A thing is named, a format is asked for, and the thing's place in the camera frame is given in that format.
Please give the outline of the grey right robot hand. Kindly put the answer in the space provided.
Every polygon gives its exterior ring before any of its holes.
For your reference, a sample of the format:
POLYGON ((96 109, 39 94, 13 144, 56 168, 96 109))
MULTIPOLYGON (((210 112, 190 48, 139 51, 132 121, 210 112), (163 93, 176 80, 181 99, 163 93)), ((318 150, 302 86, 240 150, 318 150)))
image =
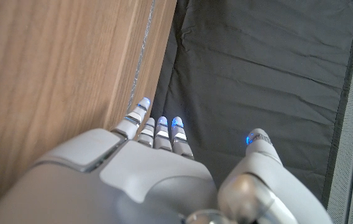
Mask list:
POLYGON ((217 187, 181 118, 148 118, 149 106, 40 157, 0 199, 0 223, 331 223, 264 130, 217 187))

